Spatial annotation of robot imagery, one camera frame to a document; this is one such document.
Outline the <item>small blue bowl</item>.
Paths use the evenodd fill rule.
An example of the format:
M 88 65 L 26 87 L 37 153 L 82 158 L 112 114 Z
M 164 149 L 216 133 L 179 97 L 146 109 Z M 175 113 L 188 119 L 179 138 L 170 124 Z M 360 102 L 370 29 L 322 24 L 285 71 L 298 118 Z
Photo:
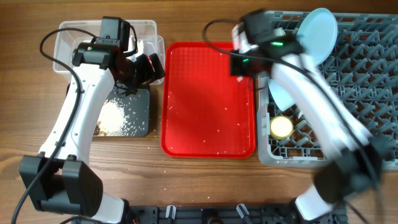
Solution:
M 294 99 L 275 80 L 269 81 L 269 91 L 278 109 L 285 111 L 295 104 Z

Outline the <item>light blue plate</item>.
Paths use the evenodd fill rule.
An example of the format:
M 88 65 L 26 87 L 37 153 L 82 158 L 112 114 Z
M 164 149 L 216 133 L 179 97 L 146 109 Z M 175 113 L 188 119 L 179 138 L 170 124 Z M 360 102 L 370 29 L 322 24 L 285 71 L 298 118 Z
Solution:
M 305 17 L 298 28 L 297 38 L 314 63 L 321 65 L 331 54 L 337 34 L 334 15 L 326 8 L 318 8 Z

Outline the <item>white napkin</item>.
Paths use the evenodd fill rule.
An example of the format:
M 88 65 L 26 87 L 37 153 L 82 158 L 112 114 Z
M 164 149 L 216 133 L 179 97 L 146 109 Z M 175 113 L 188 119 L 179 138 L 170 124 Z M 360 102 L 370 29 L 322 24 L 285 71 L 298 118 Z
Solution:
M 138 56 L 140 56 L 140 55 L 142 55 L 144 53 L 144 43 L 143 43 L 143 41 L 142 40 L 138 40 L 137 44 L 138 44 L 137 52 L 134 55 L 132 55 L 131 58 L 136 58 L 136 57 L 138 57 Z M 134 48 L 135 48 L 135 41 L 134 41 L 133 38 L 130 38 L 129 39 L 128 51 L 130 52 L 130 51 L 134 50 Z

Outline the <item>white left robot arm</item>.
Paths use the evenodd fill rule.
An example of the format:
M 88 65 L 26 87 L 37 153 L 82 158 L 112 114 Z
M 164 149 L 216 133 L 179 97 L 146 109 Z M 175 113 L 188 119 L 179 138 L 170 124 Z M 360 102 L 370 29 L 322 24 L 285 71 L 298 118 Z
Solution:
M 89 166 L 95 131 L 116 124 L 128 134 L 149 129 L 150 84 L 165 75 L 157 54 L 140 54 L 134 26 L 119 17 L 103 17 L 98 35 L 82 42 L 65 64 L 71 80 L 55 126 L 36 156 L 24 156 L 19 174 L 27 198 L 40 212 L 68 215 L 71 222 L 137 223 L 127 200 L 103 190 Z

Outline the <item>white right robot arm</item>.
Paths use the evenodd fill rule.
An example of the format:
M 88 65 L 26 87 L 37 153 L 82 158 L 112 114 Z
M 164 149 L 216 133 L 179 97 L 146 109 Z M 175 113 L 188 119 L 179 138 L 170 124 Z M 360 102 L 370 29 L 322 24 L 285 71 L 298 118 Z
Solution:
M 297 34 L 279 31 L 265 10 L 252 11 L 233 25 L 231 73 L 252 77 L 263 71 L 292 97 L 312 126 L 328 164 L 312 185 L 278 217 L 314 223 L 366 190 L 380 190 L 383 163 L 395 144 L 373 135 L 344 106 Z

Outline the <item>yellow plastic cup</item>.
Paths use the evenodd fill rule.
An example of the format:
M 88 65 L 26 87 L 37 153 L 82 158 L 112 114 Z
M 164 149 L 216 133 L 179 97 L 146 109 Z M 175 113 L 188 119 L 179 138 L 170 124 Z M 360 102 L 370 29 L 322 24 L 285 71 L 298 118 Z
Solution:
M 293 131 L 293 123 L 286 116 L 276 116 L 270 121 L 270 134 L 274 139 L 289 138 Z

